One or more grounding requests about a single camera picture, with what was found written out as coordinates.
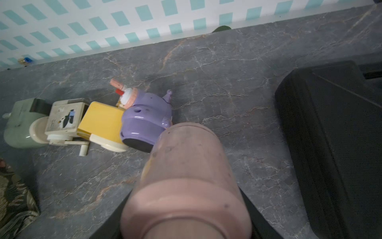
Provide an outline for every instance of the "patterned fabric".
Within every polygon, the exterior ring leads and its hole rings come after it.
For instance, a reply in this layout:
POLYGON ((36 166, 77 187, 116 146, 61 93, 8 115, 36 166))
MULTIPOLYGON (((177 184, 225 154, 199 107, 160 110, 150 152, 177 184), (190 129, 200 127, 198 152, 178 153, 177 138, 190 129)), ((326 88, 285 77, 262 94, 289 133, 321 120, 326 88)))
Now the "patterned fabric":
POLYGON ((13 239, 40 215, 31 192, 0 158, 0 239, 13 239))

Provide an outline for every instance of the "black case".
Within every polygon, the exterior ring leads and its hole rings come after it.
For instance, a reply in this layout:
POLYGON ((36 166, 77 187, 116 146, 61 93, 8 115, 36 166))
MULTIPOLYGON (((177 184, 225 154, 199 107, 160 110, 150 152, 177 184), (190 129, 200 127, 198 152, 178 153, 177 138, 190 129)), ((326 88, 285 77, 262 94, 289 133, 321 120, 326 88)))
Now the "black case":
POLYGON ((296 69, 275 93, 319 238, 382 238, 381 66, 347 61, 296 69))

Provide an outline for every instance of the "gray marble surface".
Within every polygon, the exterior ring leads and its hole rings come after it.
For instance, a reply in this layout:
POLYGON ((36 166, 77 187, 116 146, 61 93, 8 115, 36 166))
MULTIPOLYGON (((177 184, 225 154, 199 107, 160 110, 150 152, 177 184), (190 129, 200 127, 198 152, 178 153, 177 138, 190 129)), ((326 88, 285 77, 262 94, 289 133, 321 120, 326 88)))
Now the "gray marble surface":
MULTIPOLYGON (((112 77, 159 95, 172 89, 173 121, 199 122, 218 135, 239 186, 266 220, 284 238, 316 238, 274 92, 296 67, 380 53, 381 15, 381 5, 353 8, 0 72, 0 114, 32 97, 114 104, 112 77)), ((0 134, 5 124, 0 120, 0 134)), ((0 145, 0 156, 25 178, 42 212, 20 239, 88 238, 148 158, 95 144, 87 157, 76 146, 14 149, 3 139, 0 145)))

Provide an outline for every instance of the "tiled wall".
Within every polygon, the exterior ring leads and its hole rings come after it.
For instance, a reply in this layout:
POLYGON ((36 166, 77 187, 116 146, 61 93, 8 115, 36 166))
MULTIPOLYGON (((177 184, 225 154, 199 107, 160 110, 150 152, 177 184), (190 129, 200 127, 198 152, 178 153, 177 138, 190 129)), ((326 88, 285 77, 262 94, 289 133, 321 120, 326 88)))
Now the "tiled wall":
POLYGON ((0 0, 0 68, 373 4, 372 0, 0 0))

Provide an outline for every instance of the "blue tile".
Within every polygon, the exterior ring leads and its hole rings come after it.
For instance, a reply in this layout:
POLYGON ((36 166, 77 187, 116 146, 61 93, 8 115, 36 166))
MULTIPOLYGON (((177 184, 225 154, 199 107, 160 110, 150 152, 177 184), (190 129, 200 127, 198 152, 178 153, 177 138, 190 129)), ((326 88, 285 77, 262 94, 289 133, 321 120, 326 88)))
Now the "blue tile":
POLYGON ((7 11, 3 11, 3 13, 9 18, 11 19, 14 23, 16 23, 17 25, 23 25, 23 24, 27 24, 27 22, 22 19, 19 15, 17 15, 14 11, 12 10, 7 10, 7 11))
POLYGON ((0 44, 2 44, 3 46, 5 46, 6 48, 8 48, 10 50, 18 49, 17 47, 15 47, 14 45, 12 45, 10 42, 8 42, 6 40, 0 40, 0 44))
POLYGON ((309 0, 305 6, 305 9, 316 8, 321 6, 324 0, 309 0))
POLYGON ((200 30, 207 28, 206 18, 200 18, 194 20, 194 30, 200 30))
POLYGON ((7 58, 8 60, 10 60, 11 62, 13 62, 14 64, 19 64, 19 62, 17 61, 17 59, 16 58, 14 58, 14 57, 11 57, 11 58, 7 58))
POLYGON ((230 3, 233 2, 233 0, 220 0, 219 4, 225 4, 225 3, 230 3))
POLYGON ((165 12, 165 16, 178 14, 178 9, 176 8, 175 0, 163 0, 162 7, 163 11, 165 12))
POLYGON ((191 10, 205 8, 204 0, 190 0, 191 10))
POLYGON ((37 20, 43 20, 47 17, 33 4, 27 4, 23 6, 23 9, 25 9, 30 15, 32 15, 37 20))
POLYGON ((138 16, 141 19, 141 21, 147 21, 147 20, 152 19, 152 15, 151 15, 151 12, 150 12, 148 5, 136 7, 135 10, 137 11, 138 16))
POLYGON ((232 23, 233 13, 224 13, 219 15, 219 25, 229 25, 232 23))
POLYGON ((54 51, 57 55, 67 55, 67 53, 64 52, 61 48, 55 48, 52 49, 52 51, 54 51))
POLYGON ((23 36, 15 36, 14 38, 16 39, 16 41, 20 42, 21 44, 23 44, 26 47, 34 46, 30 41, 25 39, 23 36))
POLYGON ((250 8, 247 10, 247 17, 245 20, 253 20, 259 18, 261 14, 261 7, 250 8))
POLYGON ((81 49, 81 47, 79 47, 78 45, 71 45, 69 46, 70 49, 72 49, 75 53, 81 53, 81 52, 84 52, 83 49, 81 49))
POLYGON ((183 32, 182 25, 180 23, 171 24, 169 25, 169 27, 170 27, 171 34, 178 34, 183 32))
POLYGON ((112 13, 112 16, 113 16, 114 20, 116 21, 116 23, 118 24, 118 26, 125 26, 125 25, 130 24, 129 20, 127 20, 123 11, 118 11, 116 13, 112 13))
POLYGON ((100 49, 101 47, 98 45, 98 43, 96 41, 89 41, 89 42, 86 42, 86 44, 89 45, 89 47, 93 50, 96 50, 96 49, 100 49))
POLYGON ((68 26, 79 36, 87 34, 87 31, 78 22, 68 23, 68 26))
POLYGON ((160 37, 158 28, 147 29, 146 32, 149 35, 149 38, 160 37))
POLYGON ((98 30, 98 31, 103 31, 107 29, 107 26, 104 24, 102 19, 97 16, 95 18, 90 18, 89 21, 93 24, 93 26, 98 30))
POLYGON ((68 13, 58 0, 44 0, 44 2, 55 12, 57 15, 68 13))
POLYGON ((293 1, 279 2, 276 6, 275 15, 288 13, 293 1))
POLYGON ((36 61, 36 59, 31 57, 30 55, 23 55, 23 57, 28 57, 29 59, 36 61))
POLYGON ((137 42, 137 41, 139 41, 139 38, 138 38, 137 34, 135 34, 135 33, 128 33, 128 34, 125 34, 125 36, 129 40, 129 42, 137 42))
POLYGON ((30 33, 30 34, 36 37, 37 40, 41 41, 42 43, 50 42, 50 40, 46 38, 43 34, 41 34, 39 31, 35 31, 34 33, 30 33))
POLYGON ((105 40, 107 41, 107 43, 109 43, 110 46, 118 46, 119 45, 119 42, 113 36, 112 37, 107 37, 107 38, 105 38, 105 40))
POLYGON ((9 27, 0 21, 0 30, 8 29, 9 27))
POLYGON ((65 39, 65 38, 69 38, 68 35, 66 35, 66 34, 65 34, 63 31, 61 31, 61 29, 58 28, 58 27, 49 28, 49 30, 50 30, 56 37, 58 37, 60 40, 65 39))
POLYGON ((73 0, 79 9, 85 9, 91 7, 87 0, 73 0))
POLYGON ((49 59, 51 58, 50 55, 48 55, 46 52, 36 52, 36 54, 40 55, 44 59, 49 59))
POLYGON ((5 63, 5 62, 3 62, 3 61, 1 61, 1 60, 0 60, 0 65, 1 65, 2 67, 5 67, 5 68, 7 68, 7 67, 9 66, 7 63, 5 63))

